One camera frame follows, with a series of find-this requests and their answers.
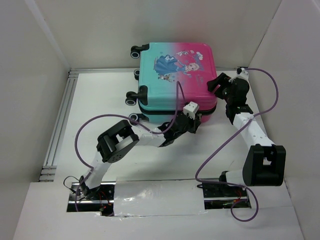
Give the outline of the pink children's suitcase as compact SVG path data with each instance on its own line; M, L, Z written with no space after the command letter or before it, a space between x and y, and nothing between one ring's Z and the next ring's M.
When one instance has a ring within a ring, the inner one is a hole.
M217 77L212 49L205 43L150 42L130 48L130 56L139 59L133 72L137 92L128 91L125 103L138 105L141 120L169 122L175 111L186 103L198 104L201 122L207 122L216 110L218 99L208 91L207 83Z

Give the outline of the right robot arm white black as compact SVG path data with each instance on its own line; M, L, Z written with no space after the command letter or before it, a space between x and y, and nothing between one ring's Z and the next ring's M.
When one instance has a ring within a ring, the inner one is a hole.
M270 140L254 119L254 112L247 104L247 93L250 90L248 80L249 74L243 70L236 77L221 73L207 82L208 91L225 100L226 116L248 147L241 170L221 173L218 190L223 196L230 196L236 185L278 187L284 181L286 149Z

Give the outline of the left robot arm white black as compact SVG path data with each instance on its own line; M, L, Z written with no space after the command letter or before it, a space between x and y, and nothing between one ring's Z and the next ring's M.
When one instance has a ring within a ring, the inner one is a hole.
M183 134L196 133L201 124L201 114L190 116L180 112L175 119L147 130L141 125L131 125L128 120L121 120L103 132L97 138L96 152L93 161L85 165L88 172L79 179L77 192L87 200L97 197L101 182L111 164L123 159L135 146L152 146L162 148L169 146Z

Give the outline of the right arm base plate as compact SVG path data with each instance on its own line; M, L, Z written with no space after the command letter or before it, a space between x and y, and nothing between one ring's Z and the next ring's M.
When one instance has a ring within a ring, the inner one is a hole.
M251 208L247 192L240 187L200 183L197 188L202 190L205 210L230 209L234 203L234 208Z

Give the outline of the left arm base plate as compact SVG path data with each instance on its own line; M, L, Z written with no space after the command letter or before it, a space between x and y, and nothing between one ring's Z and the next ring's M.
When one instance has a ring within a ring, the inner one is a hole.
M99 212L103 217L114 216L115 182L102 182L98 192L90 198L85 198L80 188L76 192L79 180L74 176L67 176L62 184L69 190L67 212Z

